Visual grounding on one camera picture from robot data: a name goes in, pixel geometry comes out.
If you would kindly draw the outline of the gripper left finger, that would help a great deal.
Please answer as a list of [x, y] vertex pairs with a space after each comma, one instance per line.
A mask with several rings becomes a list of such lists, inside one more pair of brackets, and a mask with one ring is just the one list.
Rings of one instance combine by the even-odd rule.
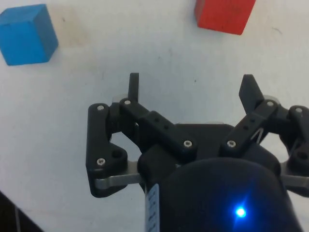
[[[108, 197], [130, 184], [149, 190], [178, 166], [196, 159], [197, 143], [158, 112], [138, 102], [139, 74], [129, 76], [128, 94], [111, 105], [88, 108], [86, 171], [91, 194]], [[124, 134], [140, 150], [132, 162], [127, 152], [111, 142], [114, 133]]]

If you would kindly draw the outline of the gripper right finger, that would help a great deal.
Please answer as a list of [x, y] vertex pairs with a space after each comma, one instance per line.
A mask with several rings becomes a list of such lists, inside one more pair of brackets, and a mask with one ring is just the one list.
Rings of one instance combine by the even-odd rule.
[[239, 98], [246, 116], [221, 143], [221, 156], [240, 158], [255, 151], [268, 133], [277, 134], [287, 149], [288, 160], [274, 164], [287, 190], [309, 194], [309, 109], [294, 105], [284, 108], [266, 98], [254, 76], [243, 76]]

